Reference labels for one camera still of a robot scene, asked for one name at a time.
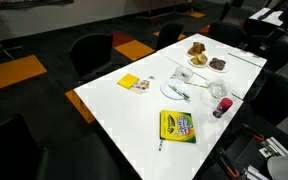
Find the crayola box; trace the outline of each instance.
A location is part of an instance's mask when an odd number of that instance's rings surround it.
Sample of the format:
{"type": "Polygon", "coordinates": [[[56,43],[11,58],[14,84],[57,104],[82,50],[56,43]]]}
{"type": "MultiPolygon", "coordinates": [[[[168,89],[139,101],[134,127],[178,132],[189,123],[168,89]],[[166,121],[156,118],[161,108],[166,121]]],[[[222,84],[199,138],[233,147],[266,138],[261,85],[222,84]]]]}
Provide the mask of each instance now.
{"type": "Polygon", "coordinates": [[[190,113],[161,111],[160,138],[195,143],[195,131],[190,113]]]}

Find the small bottle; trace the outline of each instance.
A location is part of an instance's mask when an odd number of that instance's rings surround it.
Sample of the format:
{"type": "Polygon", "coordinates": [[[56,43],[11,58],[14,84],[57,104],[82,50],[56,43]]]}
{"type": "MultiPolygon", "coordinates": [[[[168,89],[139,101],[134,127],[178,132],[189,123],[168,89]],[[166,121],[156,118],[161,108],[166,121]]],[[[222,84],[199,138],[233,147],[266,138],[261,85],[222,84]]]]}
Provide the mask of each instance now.
{"type": "Polygon", "coordinates": [[[232,100],[230,100],[229,98],[223,98],[213,112],[213,115],[217,118],[221,118],[222,115],[232,106],[232,104],[232,100]]]}

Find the desk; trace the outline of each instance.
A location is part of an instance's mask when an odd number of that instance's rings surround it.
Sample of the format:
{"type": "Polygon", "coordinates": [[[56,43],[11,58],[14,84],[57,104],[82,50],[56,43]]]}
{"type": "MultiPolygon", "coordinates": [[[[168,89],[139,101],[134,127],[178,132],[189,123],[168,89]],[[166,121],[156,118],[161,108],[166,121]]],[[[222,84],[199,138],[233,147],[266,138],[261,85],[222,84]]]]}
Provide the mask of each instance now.
{"type": "Polygon", "coordinates": [[[266,59],[254,57],[252,53],[243,52],[240,49],[233,48],[199,34],[195,34],[161,49],[158,53],[184,67],[190,68],[194,73],[203,78],[214,75],[222,76],[231,92],[240,99],[244,98],[266,63],[266,59]],[[208,67],[197,68],[189,64],[188,61],[191,57],[187,56],[185,52],[192,47],[193,42],[200,42],[205,45],[206,50],[203,53],[208,57],[208,62],[211,61],[212,57],[225,60],[228,72],[218,73],[208,67]]]}
{"type": "MultiPolygon", "coordinates": [[[[155,53],[74,89],[144,180],[191,180],[242,104],[236,99],[217,119],[212,112],[218,101],[205,88],[187,85],[190,103],[167,98],[160,84],[178,66],[155,53]],[[155,80],[150,80],[148,92],[138,95],[117,84],[126,73],[145,79],[154,76],[155,80]],[[159,151],[161,110],[191,113],[197,142],[164,141],[159,151]]],[[[203,80],[197,75],[193,78],[203,80]]]]}
{"type": "MultiPolygon", "coordinates": [[[[260,15],[265,14],[268,12],[269,8],[263,8],[257,13],[253,14],[250,19],[257,19],[260,15]]],[[[278,17],[282,14],[282,11],[275,11],[272,14],[270,14],[267,18],[263,19],[263,21],[275,24],[276,26],[280,26],[283,22],[278,19],[278,17]]]]}

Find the clear cup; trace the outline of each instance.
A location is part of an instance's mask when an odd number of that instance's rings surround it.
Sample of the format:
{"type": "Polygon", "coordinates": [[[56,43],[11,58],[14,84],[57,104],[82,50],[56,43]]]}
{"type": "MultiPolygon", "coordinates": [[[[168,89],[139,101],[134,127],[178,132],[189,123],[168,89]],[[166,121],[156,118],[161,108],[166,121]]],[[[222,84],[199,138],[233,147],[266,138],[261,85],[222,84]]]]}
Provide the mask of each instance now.
{"type": "Polygon", "coordinates": [[[183,82],[188,82],[193,76],[193,71],[189,68],[179,66],[175,70],[175,76],[183,82]]]}
{"type": "Polygon", "coordinates": [[[227,96],[227,90],[224,84],[224,80],[221,77],[211,77],[208,79],[208,90],[212,96],[216,98],[223,98],[227,96]]]}

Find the marker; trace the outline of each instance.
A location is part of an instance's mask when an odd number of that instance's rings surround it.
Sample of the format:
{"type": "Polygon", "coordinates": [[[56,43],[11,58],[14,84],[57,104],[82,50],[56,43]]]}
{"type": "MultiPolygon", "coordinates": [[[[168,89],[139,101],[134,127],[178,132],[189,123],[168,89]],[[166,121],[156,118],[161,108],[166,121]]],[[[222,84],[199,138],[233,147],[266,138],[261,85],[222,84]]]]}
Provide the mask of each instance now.
{"type": "Polygon", "coordinates": [[[161,139],[160,147],[158,148],[159,151],[162,149],[163,139],[161,139]]]}

